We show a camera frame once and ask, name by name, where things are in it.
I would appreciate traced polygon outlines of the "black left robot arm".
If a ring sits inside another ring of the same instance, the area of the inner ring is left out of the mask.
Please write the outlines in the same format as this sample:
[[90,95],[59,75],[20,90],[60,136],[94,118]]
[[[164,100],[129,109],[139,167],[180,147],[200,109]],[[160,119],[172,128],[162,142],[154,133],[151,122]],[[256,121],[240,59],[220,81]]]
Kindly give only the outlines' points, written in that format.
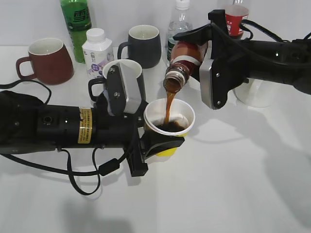
[[45,105],[40,99],[12,91],[0,94],[0,151],[17,161],[19,154],[79,148],[122,148],[132,176],[148,170],[146,159],[181,146],[183,137],[145,131],[143,102],[132,114],[111,116],[104,95],[92,108]]

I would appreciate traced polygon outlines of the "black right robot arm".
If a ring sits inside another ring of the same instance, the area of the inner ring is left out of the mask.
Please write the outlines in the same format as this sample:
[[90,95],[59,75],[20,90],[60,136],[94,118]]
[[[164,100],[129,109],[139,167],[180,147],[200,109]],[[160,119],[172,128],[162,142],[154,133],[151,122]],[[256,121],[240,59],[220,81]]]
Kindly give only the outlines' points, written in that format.
[[311,92],[311,36],[284,40],[267,28],[243,19],[238,28],[249,32],[244,39],[229,36],[224,10],[209,12],[210,23],[197,29],[178,33],[177,41],[203,45],[212,43],[213,60],[210,94],[215,99],[248,78],[293,86],[305,94]]

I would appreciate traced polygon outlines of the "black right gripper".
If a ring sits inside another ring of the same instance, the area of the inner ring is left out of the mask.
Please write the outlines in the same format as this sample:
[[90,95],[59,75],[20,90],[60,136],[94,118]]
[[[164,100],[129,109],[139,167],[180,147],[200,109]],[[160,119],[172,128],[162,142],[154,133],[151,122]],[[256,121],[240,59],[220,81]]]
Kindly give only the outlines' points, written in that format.
[[225,20],[225,10],[216,9],[208,13],[210,23],[193,29],[191,31],[177,33],[173,36],[175,41],[181,41],[196,45],[204,45],[208,41],[212,42],[211,59],[226,58],[230,62],[243,67],[248,83],[250,71],[248,71],[247,60],[250,59],[251,40],[233,39],[228,35]]

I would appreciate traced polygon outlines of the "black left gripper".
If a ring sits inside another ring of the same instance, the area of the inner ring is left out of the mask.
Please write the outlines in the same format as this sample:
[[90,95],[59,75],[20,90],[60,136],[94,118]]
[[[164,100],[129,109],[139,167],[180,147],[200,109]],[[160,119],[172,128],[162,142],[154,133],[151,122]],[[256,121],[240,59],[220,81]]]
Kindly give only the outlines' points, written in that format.
[[156,132],[146,132],[139,138],[138,128],[142,126],[138,118],[146,102],[143,102],[134,114],[121,113],[112,116],[108,113],[108,100],[96,97],[93,105],[93,144],[98,149],[122,148],[123,155],[113,158],[100,166],[97,173],[106,176],[120,168],[126,160],[133,177],[144,176],[148,171],[146,159],[152,156],[170,157],[184,143],[182,136],[169,136]]

